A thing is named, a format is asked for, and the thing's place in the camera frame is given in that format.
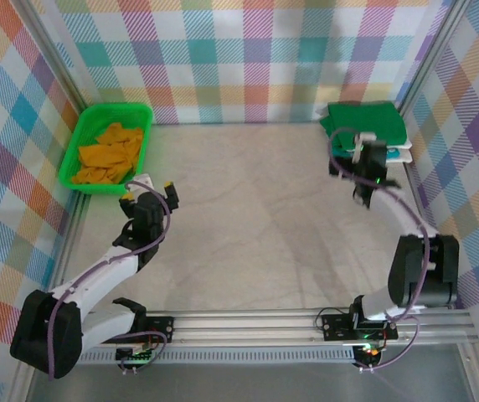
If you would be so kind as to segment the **aluminium frame post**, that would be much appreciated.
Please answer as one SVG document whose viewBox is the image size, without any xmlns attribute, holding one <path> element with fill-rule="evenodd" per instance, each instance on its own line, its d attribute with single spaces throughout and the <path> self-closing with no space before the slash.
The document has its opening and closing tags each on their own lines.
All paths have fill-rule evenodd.
<svg viewBox="0 0 479 402">
<path fill-rule="evenodd" d="M 11 3 L 23 20 L 23 24 L 31 33 L 46 63 L 59 80 L 70 102 L 77 112 L 82 112 L 87 107 L 85 100 L 76 87 L 68 68 L 54 45 L 54 41 L 49 37 L 47 29 L 43 25 L 39 14 L 35 11 L 31 0 L 11 0 Z"/>
<path fill-rule="evenodd" d="M 396 95 L 395 103 L 401 116 L 410 113 L 470 4 L 471 0 L 429 0 L 409 47 L 410 60 L 404 63 L 409 69 Z"/>
</svg>

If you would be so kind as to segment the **right controller circuit board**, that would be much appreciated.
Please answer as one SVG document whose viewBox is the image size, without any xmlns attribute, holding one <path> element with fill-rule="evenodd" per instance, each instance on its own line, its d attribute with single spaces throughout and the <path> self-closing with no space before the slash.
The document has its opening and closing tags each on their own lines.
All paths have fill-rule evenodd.
<svg viewBox="0 0 479 402">
<path fill-rule="evenodd" d="M 381 363 L 383 350 L 371 345 L 353 346 L 353 365 L 359 369 L 370 369 Z"/>
</svg>

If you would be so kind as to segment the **left controller circuit board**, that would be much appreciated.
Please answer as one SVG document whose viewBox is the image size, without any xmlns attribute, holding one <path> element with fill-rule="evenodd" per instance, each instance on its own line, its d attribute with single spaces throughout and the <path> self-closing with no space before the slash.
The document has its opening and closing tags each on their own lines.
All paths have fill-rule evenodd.
<svg viewBox="0 0 479 402">
<path fill-rule="evenodd" d="M 152 363 L 157 356 L 160 343 L 146 343 L 142 350 L 135 353 L 131 348 L 117 348 L 115 359 L 124 375 L 137 375 Z"/>
</svg>

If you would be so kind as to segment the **controller circuit board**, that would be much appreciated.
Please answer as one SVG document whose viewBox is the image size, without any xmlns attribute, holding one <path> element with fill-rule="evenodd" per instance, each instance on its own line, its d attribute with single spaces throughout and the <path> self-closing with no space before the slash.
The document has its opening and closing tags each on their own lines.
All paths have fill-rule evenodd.
<svg viewBox="0 0 479 402">
<path fill-rule="evenodd" d="M 371 345 L 353 346 L 353 365 L 359 369 L 370 369 L 381 363 L 383 350 Z"/>
<path fill-rule="evenodd" d="M 137 375 L 152 363 L 157 356 L 160 343 L 146 343 L 142 350 L 135 353 L 131 348 L 117 348 L 115 359 L 124 375 Z"/>
</svg>

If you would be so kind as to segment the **white t-shirt with teal print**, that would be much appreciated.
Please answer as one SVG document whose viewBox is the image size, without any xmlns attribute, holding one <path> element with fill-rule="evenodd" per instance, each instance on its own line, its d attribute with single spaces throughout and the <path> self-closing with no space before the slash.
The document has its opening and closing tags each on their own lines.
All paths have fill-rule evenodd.
<svg viewBox="0 0 479 402">
<path fill-rule="evenodd" d="M 345 151 L 340 147 L 333 147 L 335 157 L 352 158 L 353 151 Z M 412 163 L 413 158 L 409 148 L 391 147 L 387 149 L 386 163 Z"/>
</svg>

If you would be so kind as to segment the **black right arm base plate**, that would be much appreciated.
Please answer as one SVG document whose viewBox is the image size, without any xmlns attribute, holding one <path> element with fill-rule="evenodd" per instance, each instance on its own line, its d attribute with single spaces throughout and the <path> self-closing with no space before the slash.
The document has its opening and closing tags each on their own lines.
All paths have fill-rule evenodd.
<svg viewBox="0 0 479 402">
<path fill-rule="evenodd" d="M 354 319 L 349 314 L 322 315 L 322 333 L 329 341 L 383 341 L 399 338 L 396 327 L 387 321 Z"/>
</svg>

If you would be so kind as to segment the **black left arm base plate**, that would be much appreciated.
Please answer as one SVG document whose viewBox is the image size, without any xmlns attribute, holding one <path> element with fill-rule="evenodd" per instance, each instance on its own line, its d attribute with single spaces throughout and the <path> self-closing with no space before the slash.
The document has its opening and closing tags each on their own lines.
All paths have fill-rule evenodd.
<svg viewBox="0 0 479 402">
<path fill-rule="evenodd" d="M 174 318 L 173 317 L 139 317 L 127 332 L 130 337 L 110 338 L 104 341 L 104 344 L 113 343 L 163 343 L 161 336 L 156 335 L 159 332 L 165 336 L 167 342 L 173 339 Z"/>
</svg>

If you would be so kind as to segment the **green plastic basket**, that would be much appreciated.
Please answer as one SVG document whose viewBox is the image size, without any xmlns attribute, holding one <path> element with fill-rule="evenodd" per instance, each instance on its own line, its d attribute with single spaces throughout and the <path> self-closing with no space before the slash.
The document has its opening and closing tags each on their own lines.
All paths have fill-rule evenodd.
<svg viewBox="0 0 479 402">
<path fill-rule="evenodd" d="M 153 110 L 142 103 L 105 103 L 90 106 L 79 117 L 59 169 L 59 181 L 70 190 L 84 194 L 122 195 L 124 185 L 134 176 L 142 174 L 144 157 L 150 139 Z M 128 173 L 118 184 L 76 184 L 72 177 L 81 168 L 80 147 L 96 145 L 98 136 L 112 123 L 121 123 L 126 129 L 142 129 L 142 149 L 136 162 L 135 172 Z"/>
</svg>

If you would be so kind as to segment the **aluminium cross rail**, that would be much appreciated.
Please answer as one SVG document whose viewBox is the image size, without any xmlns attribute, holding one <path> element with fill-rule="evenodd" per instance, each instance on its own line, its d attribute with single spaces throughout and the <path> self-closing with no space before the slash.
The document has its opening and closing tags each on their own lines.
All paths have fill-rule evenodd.
<svg viewBox="0 0 479 402">
<path fill-rule="evenodd" d="M 399 338 L 383 341 L 329 341 L 322 333 L 322 315 L 342 314 L 328 309 L 323 313 L 309 310 L 230 311 L 230 312 L 164 312 L 147 313 L 152 317 L 173 317 L 171 346 L 185 347 L 277 347 L 302 346 L 309 343 L 372 347 L 388 344 L 465 343 L 477 339 L 477 332 L 464 310 L 430 309 L 414 317 L 390 324 Z"/>
</svg>

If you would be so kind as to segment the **orange t-shirt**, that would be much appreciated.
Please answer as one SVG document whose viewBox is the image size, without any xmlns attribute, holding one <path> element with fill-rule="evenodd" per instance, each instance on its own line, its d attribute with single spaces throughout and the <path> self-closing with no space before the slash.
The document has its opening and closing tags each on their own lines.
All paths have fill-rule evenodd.
<svg viewBox="0 0 479 402">
<path fill-rule="evenodd" d="M 73 184 L 119 184 L 134 173 L 142 148 L 144 131 L 111 123 L 95 139 L 95 144 L 78 148 L 80 170 L 71 178 Z"/>
</svg>

